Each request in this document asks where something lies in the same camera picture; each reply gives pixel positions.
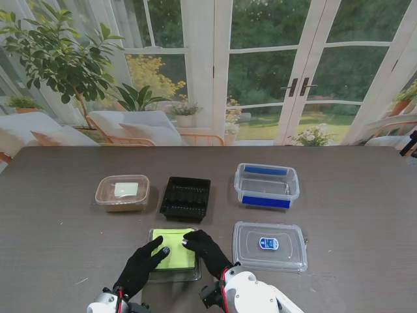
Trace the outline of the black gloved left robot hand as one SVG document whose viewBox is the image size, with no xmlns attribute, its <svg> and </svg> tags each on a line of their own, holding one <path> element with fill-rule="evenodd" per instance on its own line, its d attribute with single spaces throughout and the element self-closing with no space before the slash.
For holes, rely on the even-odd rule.
<svg viewBox="0 0 417 313">
<path fill-rule="evenodd" d="M 164 238 L 160 235 L 145 246 L 138 248 L 128 259 L 126 265 L 113 285 L 113 291 L 122 292 L 129 299 L 138 294 L 148 282 L 150 273 L 169 255 L 170 249 L 165 246 L 157 253 L 152 254 L 162 243 Z"/>
</svg>

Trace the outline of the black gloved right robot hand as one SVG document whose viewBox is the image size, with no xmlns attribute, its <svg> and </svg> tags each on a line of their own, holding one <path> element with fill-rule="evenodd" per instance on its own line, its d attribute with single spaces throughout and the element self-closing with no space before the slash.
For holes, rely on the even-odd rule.
<svg viewBox="0 0 417 313">
<path fill-rule="evenodd" d="M 202 258 L 209 273 L 218 280 L 226 269 L 233 266 L 219 245 L 203 230 L 183 235 L 182 245 Z"/>
</svg>

